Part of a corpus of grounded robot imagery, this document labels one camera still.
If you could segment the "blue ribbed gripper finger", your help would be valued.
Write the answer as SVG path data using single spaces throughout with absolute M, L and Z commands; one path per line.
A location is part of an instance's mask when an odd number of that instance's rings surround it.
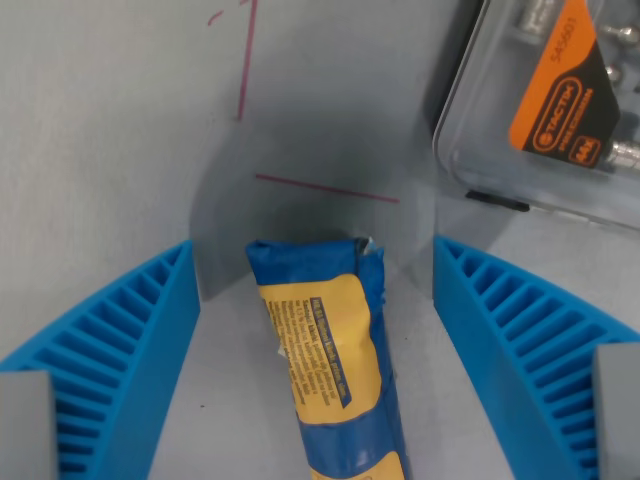
M 592 365 L 637 331 L 566 290 L 444 236 L 433 298 L 517 479 L 597 479 Z
M 50 375 L 61 478 L 147 478 L 199 314 L 185 241 L 2 360 L 3 372 Z

